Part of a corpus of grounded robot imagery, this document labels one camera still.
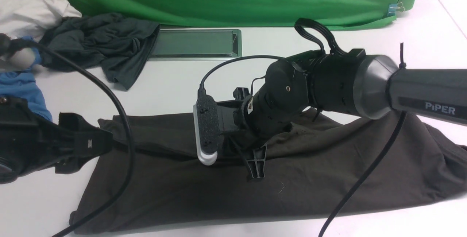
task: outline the piper robot arm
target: piper robot arm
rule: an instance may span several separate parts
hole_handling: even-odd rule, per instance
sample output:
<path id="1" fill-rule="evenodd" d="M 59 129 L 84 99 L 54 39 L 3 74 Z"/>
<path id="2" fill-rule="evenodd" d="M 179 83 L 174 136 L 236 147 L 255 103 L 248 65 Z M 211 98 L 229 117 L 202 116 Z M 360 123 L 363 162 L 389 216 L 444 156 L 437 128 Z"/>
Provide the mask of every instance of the piper robot arm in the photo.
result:
<path id="1" fill-rule="evenodd" d="M 328 40 L 331 53 L 307 33 L 316 29 Z M 297 31 L 318 43 L 320 50 L 279 59 L 255 94 L 237 88 L 234 100 L 215 102 L 200 86 L 194 106 L 197 155 L 205 165 L 220 156 L 240 156 L 249 179 L 264 177 L 267 141 L 289 132 L 290 120 L 311 106 L 369 119 L 391 110 L 408 111 L 436 119 L 467 124 L 467 70 L 401 68 L 384 55 L 364 49 L 346 53 L 324 26 L 299 19 Z"/>

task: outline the white tabletop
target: white tabletop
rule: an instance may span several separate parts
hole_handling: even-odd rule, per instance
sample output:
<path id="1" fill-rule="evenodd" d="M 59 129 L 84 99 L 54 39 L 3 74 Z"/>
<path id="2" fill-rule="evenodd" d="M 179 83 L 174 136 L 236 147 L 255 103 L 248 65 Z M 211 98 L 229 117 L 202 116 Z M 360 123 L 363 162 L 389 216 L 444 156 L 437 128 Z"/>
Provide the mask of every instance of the white tabletop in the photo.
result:
<path id="1" fill-rule="evenodd" d="M 290 56 L 317 48 L 302 39 L 293 28 L 241 30 L 243 55 Z M 335 37 L 344 50 L 362 47 L 367 54 L 385 54 L 395 61 L 398 61 L 399 43 L 404 42 L 405 62 L 410 69 L 467 69 L 467 40 L 438 0 L 417 0 L 412 10 L 386 28 L 335 32 Z M 244 61 L 220 69 L 208 79 L 207 92 L 216 100 L 231 99 L 236 86 L 249 86 L 252 78 L 262 76 L 271 62 L 266 59 Z M 190 112 L 196 101 L 200 79 L 218 63 L 150 61 L 130 91 L 115 89 L 115 93 L 128 115 Z M 91 72 L 104 80 L 101 69 L 92 69 Z M 37 83 L 54 121 L 57 121 L 59 112 L 75 112 L 97 125 L 98 119 L 110 119 L 117 114 L 110 99 L 78 73 L 43 71 L 38 74 Z M 355 119 L 343 114 L 325 114 L 341 123 Z M 467 127 L 422 119 L 440 129 L 452 141 L 467 144 Z M 89 162 L 72 175 L 54 174 L 54 170 L 49 169 L 2 185 L 0 236 L 47 237 L 68 226 L 70 212 L 76 209 L 95 163 L 96 160 Z M 459 197 L 424 207 L 339 217 L 330 225 L 326 236 L 465 236 L 465 214 L 467 198 Z M 204 226 L 158 232 L 142 230 L 126 236 L 312 237 L 317 236 L 324 220 Z"/>

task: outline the brown t-shirt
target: brown t-shirt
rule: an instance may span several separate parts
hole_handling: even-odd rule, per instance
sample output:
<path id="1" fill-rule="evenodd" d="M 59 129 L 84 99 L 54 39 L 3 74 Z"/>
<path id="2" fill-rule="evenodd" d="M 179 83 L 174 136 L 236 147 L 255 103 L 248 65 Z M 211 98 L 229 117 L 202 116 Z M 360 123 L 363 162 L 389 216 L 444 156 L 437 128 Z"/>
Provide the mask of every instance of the brown t-shirt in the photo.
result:
<path id="1" fill-rule="evenodd" d="M 292 132 L 270 140 L 261 182 L 247 182 L 238 159 L 201 164 L 192 114 L 130 117 L 138 151 L 133 180 L 115 205 L 75 233 L 327 217 L 380 153 L 399 114 L 346 125 L 325 116 L 312 122 L 315 114 L 313 109 L 300 114 Z M 70 222 L 107 201 L 125 177 L 119 118 L 99 123 L 114 134 L 115 150 L 100 157 Z M 408 114 L 392 149 L 342 212 L 413 207 L 466 191 L 467 151 Z"/>

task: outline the clip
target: clip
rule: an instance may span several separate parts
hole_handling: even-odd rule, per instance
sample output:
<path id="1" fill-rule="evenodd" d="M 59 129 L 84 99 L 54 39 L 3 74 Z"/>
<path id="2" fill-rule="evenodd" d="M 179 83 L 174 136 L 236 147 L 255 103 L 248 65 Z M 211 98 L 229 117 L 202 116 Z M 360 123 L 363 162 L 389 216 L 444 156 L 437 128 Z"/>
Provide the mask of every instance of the clip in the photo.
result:
<path id="1" fill-rule="evenodd" d="M 389 5 L 389 8 L 387 9 L 387 16 L 395 16 L 397 12 L 403 12 L 405 11 L 405 6 L 404 3 L 399 2 L 397 4 L 392 3 Z"/>

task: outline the metal tray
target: metal tray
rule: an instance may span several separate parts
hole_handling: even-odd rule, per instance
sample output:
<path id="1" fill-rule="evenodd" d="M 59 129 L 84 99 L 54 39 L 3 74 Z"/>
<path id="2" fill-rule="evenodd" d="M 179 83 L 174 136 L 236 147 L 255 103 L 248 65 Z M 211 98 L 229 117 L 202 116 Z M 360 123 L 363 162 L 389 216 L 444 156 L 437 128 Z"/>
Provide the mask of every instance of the metal tray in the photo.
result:
<path id="1" fill-rule="evenodd" d="M 149 61 L 226 60 L 240 56 L 239 29 L 161 29 Z"/>

